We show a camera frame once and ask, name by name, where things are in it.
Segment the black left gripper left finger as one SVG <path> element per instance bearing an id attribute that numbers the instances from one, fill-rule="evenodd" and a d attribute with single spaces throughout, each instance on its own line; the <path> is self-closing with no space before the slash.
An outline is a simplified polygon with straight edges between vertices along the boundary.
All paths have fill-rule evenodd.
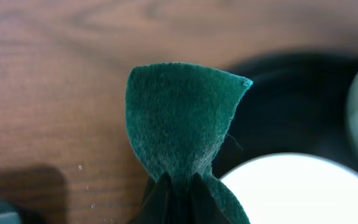
<path id="1" fill-rule="evenodd" d="M 140 210 L 128 221 L 128 224 L 166 224 L 172 181 L 167 173 L 157 181 L 151 177 L 147 181 Z"/>

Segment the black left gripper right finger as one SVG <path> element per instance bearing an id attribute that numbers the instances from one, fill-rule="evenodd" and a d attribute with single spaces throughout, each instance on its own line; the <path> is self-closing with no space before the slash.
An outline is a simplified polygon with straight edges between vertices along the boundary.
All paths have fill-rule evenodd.
<path id="1" fill-rule="evenodd" d="M 215 202 L 199 173 L 192 177 L 191 212 L 194 224 L 231 224 Z"/>

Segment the white plate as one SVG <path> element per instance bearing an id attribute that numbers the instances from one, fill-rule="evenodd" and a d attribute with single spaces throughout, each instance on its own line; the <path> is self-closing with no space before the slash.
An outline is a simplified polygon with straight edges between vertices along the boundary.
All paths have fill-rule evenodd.
<path id="1" fill-rule="evenodd" d="M 273 154 L 222 177 L 253 224 L 358 224 L 358 172 L 306 154 Z"/>

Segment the green scrubbing sponge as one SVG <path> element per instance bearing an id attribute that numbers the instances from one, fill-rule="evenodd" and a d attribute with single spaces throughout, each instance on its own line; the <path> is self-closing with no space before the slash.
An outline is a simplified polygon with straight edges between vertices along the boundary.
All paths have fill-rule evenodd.
<path id="1" fill-rule="evenodd" d="M 134 67 L 125 97 L 127 135 L 154 180 L 168 174 L 184 200 L 199 174 L 232 223 L 248 223 L 236 196 L 213 175 L 236 108 L 252 82 L 215 68 L 168 62 Z"/>

